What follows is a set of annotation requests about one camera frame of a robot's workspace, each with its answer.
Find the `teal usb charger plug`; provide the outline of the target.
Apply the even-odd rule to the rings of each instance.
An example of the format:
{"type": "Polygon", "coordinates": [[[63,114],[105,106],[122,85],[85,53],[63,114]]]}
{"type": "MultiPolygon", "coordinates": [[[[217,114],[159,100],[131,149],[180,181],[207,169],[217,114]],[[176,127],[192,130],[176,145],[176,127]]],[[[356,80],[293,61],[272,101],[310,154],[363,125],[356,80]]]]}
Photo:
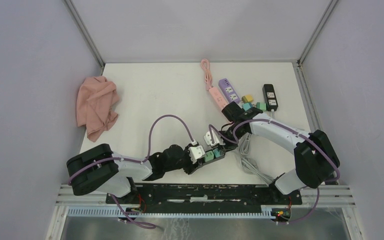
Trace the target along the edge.
{"type": "Polygon", "coordinates": [[[242,104],[242,108],[247,111],[253,107],[253,104],[251,102],[246,102],[242,104]]]}

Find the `teal charger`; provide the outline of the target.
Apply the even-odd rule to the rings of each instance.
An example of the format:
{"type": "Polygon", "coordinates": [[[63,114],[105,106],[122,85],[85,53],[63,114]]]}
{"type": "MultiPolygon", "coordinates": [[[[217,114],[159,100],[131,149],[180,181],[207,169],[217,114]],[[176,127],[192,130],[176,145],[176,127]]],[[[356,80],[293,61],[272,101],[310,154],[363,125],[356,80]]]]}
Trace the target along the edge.
{"type": "Polygon", "coordinates": [[[213,161],[215,158],[214,152],[213,151],[207,151],[204,156],[204,162],[208,163],[213,161]]]}

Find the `green charger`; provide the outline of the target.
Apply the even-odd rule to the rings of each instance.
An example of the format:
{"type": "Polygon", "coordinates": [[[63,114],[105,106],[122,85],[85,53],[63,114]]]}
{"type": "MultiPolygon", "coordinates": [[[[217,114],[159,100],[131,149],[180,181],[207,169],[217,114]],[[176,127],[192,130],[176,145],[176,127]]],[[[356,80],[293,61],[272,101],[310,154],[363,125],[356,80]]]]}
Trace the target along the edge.
{"type": "Polygon", "coordinates": [[[257,102],[255,106],[256,106],[256,108],[258,108],[259,110],[261,110],[263,112],[267,111],[267,104],[264,102],[257,102]]]}

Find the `yellow usb charger plug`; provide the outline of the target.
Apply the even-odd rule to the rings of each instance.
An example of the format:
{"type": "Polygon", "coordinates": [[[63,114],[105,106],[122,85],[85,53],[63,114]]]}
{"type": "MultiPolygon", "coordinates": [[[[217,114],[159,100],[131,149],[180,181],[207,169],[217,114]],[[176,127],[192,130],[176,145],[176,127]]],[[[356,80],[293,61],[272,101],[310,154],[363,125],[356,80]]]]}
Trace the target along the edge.
{"type": "Polygon", "coordinates": [[[252,102],[254,101],[254,98],[252,97],[252,95],[247,94],[247,95],[242,96],[241,101],[242,101],[244,104],[252,103],[252,102]]]}

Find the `purple power strip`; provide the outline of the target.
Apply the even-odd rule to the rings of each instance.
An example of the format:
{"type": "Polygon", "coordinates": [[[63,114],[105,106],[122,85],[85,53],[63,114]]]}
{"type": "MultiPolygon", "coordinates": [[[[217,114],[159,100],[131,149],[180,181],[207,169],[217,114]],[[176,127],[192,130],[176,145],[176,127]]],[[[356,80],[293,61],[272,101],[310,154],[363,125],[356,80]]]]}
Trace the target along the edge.
{"type": "Polygon", "coordinates": [[[220,79],[218,81],[218,86],[228,103],[235,102],[239,104],[241,102],[239,95],[227,78],[220,79]]]}

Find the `black power strip white sockets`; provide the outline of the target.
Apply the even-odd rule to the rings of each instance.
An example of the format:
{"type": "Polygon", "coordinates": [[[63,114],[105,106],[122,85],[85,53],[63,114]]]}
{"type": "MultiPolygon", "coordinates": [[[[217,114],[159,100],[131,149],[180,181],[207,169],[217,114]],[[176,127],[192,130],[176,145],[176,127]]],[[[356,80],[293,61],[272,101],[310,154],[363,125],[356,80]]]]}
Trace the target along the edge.
{"type": "Polygon", "coordinates": [[[262,87],[262,92],[264,101],[266,103],[266,109],[269,112],[277,111],[279,105],[274,86],[272,84],[264,84],[262,87]]]}

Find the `pink power strip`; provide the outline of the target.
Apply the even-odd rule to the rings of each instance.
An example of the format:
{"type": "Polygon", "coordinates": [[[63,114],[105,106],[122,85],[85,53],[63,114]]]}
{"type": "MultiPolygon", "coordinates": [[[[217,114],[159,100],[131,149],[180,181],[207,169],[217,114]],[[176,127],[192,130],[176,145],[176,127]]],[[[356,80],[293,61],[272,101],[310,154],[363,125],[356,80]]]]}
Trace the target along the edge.
{"type": "Polygon", "coordinates": [[[217,106],[220,108],[220,110],[223,110],[228,105],[228,102],[217,87],[210,87],[208,92],[210,93],[211,97],[213,98],[217,106]]]}

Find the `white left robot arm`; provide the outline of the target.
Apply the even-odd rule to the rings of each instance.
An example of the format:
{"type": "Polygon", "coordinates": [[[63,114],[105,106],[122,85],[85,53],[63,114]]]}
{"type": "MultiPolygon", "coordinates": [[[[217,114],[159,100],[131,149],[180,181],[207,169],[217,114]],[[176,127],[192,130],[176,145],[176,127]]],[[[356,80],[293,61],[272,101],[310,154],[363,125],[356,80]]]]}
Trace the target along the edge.
{"type": "Polygon", "coordinates": [[[103,143],[67,161],[68,185],[76,196],[98,191],[112,194],[129,204],[138,195],[135,182],[155,181],[167,172],[180,169],[190,174],[203,163],[205,155],[201,145],[182,148],[174,144],[141,160],[118,154],[109,144],[103,143]]]}

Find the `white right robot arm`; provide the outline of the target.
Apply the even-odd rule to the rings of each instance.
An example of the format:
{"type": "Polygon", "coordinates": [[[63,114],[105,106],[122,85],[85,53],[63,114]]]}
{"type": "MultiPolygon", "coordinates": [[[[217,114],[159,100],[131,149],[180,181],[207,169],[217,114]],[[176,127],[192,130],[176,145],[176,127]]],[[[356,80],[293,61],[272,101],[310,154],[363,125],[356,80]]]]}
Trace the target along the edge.
{"type": "Polygon", "coordinates": [[[245,134],[266,138],[294,156],[294,169],[277,177],[269,189],[269,199],[282,204],[295,190],[309,187],[316,189],[322,183],[337,181],[339,158],[325,132],[305,132],[288,126],[262,110],[251,107],[247,110],[231,102],[222,109],[222,114],[232,125],[219,133],[227,150],[237,147],[245,134]]]}

